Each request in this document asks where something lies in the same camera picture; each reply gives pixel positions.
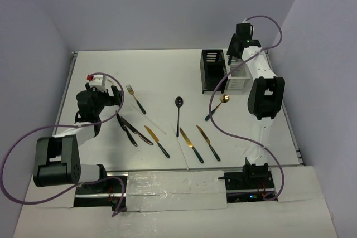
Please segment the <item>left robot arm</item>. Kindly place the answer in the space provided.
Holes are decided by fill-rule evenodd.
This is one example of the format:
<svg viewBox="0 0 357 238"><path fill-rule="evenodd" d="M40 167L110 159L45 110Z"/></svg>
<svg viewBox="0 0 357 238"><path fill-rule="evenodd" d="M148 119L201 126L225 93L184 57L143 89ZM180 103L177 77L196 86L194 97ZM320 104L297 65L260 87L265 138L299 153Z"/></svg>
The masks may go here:
<svg viewBox="0 0 357 238"><path fill-rule="evenodd" d="M109 186L102 164L80 163L79 147L99 134L102 126L100 113L106 106L120 106L122 92L114 85L111 86L112 96L107 89L100 91L89 84L85 87L76 95L76 127L37 141L33 172L37 187L88 183L100 193Z"/></svg>

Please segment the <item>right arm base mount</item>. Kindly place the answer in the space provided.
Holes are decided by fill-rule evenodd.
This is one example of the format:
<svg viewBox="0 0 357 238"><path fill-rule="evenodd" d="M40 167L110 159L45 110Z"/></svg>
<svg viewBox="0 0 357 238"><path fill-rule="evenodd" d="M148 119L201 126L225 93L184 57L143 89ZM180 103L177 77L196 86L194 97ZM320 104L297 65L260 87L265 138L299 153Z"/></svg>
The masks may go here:
<svg viewBox="0 0 357 238"><path fill-rule="evenodd" d="M246 163L242 171L224 172L218 180L224 181L227 203L262 202L276 197L269 165Z"/></svg>

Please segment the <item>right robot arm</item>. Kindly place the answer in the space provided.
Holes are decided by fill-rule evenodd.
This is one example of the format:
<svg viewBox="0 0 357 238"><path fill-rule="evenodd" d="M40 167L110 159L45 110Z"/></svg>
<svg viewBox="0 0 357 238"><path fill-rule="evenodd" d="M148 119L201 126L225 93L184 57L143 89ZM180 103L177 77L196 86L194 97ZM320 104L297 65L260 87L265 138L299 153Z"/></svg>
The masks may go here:
<svg viewBox="0 0 357 238"><path fill-rule="evenodd" d="M270 128L280 111L285 80L278 77L269 67L266 55L261 51L258 40L251 33L235 33L227 55L247 62L253 85L248 96L248 111L254 117L252 143L243 166L242 181L248 188L255 188L268 175L268 157L264 146L268 144Z"/></svg>

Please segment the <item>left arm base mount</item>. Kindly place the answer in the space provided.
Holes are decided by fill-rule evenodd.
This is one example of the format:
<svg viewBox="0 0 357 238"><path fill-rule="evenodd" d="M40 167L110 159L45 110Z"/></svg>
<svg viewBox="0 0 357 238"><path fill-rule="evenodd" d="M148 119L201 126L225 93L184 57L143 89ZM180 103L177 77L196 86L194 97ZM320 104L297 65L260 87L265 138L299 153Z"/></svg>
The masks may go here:
<svg viewBox="0 0 357 238"><path fill-rule="evenodd" d="M127 176L117 176L124 184L117 179L109 179L98 184L82 185L76 188L73 207L110 207L114 212L119 204L119 211L126 207L126 185Z"/></svg>

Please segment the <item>black spoon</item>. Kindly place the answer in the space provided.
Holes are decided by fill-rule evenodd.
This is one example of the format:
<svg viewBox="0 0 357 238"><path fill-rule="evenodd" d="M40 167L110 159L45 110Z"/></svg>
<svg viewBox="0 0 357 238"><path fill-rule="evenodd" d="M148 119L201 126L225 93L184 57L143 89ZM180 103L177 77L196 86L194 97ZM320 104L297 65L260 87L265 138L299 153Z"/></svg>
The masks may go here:
<svg viewBox="0 0 357 238"><path fill-rule="evenodd" d="M181 96L175 99L175 105L177 107L177 126L176 126L176 137L180 135L180 108L183 106L184 100Z"/></svg>

